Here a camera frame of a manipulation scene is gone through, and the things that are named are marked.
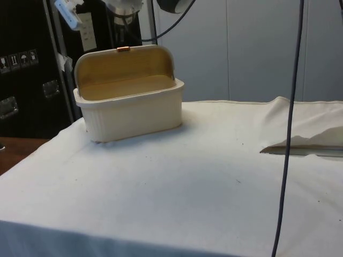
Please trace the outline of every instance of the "label sticker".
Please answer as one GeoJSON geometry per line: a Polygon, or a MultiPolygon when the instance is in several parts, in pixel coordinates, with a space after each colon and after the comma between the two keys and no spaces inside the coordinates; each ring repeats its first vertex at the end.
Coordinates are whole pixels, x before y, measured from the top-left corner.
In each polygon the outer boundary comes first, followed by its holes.
{"type": "Polygon", "coordinates": [[[30,50],[28,53],[28,59],[31,65],[38,64],[38,55],[36,49],[30,50]]]}
{"type": "Polygon", "coordinates": [[[1,56],[0,57],[0,73],[4,74],[10,71],[11,71],[11,68],[10,68],[10,63],[7,56],[1,56]]]}
{"type": "Polygon", "coordinates": [[[22,68],[30,66],[30,61],[28,59],[27,52],[20,52],[19,53],[19,60],[20,60],[20,66],[22,68]]]}
{"type": "Polygon", "coordinates": [[[19,61],[18,54],[9,55],[9,61],[10,61],[10,66],[11,66],[12,71],[20,69],[20,64],[19,64],[20,61],[19,61]]]}
{"type": "Polygon", "coordinates": [[[79,18],[82,21],[80,34],[84,52],[96,48],[92,14],[90,12],[80,13],[79,18]]]}

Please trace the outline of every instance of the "copper latch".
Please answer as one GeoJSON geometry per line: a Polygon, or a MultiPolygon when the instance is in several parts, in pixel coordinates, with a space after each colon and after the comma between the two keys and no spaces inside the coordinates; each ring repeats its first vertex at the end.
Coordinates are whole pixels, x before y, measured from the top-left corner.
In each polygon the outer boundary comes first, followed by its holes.
{"type": "Polygon", "coordinates": [[[117,48],[117,52],[126,52],[126,51],[130,51],[130,47],[118,47],[117,48]]]}

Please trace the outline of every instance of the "cable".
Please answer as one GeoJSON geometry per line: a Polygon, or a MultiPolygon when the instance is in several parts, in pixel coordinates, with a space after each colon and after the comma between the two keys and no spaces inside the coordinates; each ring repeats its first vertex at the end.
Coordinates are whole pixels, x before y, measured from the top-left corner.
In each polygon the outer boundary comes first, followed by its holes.
{"type": "Polygon", "coordinates": [[[157,29],[156,29],[156,19],[155,19],[155,9],[154,9],[154,0],[151,0],[151,14],[153,21],[154,37],[157,38],[157,29]]]}
{"type": "Polygon", "coordinates": [[[288,161],[289,161],[289,152],[290,152],[290,138],[292,134],[292,119],[293,119],[293,109],[294,109],[294,99],[295,99],[295,89],[296,89],[296,78],[297,78],[297,71],[298,71],[298,64],[299,64],[299,52],[300,52],[300,44],[301,44],[303,16],[304,16],[304,0],[300,0],[299,25],[298,25],[296,52],[295,52],[295,60],[294,60],[294,69],[293,69],[292,92],[290,95],[289,113],[288,113],[287,140],[286,140],[287,143],[286,143],[286,153],[285,153],[285,163],[284,163],[284,175],[282,178],[279,218],[278,218],[277,231],[275,234],[272,257],[275,257],[277,253],[278,243],[279,243],[279,238],[280,238],[280,231],[281,231],[281,224],[282,224],[282,216],[284,213],[286,181],[287,181],[288,161]]]}
{"type": "Polygon", "coordinates": [[[160,35],[158,36],[155,36],[151,39],[139,39],[137,38],[134,34],[132,34],[129,30],[129,25],[126,21],[125,18],[122,18],[123,19],[123,22],[124,22],[124,26],[125,26],[125,30],[126,32],[130,35],[130,37],[132,37],[133,39],[137,40],[137,41],[140,41],[140,42],[151,42],[151,41],[157,41],[157,39],[159,39],[160,37],[166,35],[169,31],[171,31],[182,19],[183,17],[186,16],[186,14],[188,13],[188,11],[191,9],[191,7],[193,6],[193,4],[195,3],[196,0],[193,0],[189,6],[187,7],[187,9],[184,11],[184,13],[180,16],[180,18],[173,24],[171,25],[166,31],[164,31],[163,33],[161,33],[160,35]]]}

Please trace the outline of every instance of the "wooden surface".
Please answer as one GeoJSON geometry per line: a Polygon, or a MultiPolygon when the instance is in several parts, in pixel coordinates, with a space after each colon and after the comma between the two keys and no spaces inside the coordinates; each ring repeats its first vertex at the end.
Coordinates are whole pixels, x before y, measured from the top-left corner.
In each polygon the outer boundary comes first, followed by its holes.
{"type": "Polygon", "coordinates": [[[0,143],[5,146],[4,150],[0,150],[0,176],[47,141],[49,140],[0,137],[0,143]]]}

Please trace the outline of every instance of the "bread box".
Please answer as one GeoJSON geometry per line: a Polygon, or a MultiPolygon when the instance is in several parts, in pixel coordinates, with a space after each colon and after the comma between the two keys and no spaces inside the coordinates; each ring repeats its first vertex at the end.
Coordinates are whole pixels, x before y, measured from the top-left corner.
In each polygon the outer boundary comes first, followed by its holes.
{"type": "Polygon", "coordinates": [[[92,141],[109,142],[181,124],[184,83],[174,78],[161,46],[124,47],[83,55],[74,96],[92,141]]]}

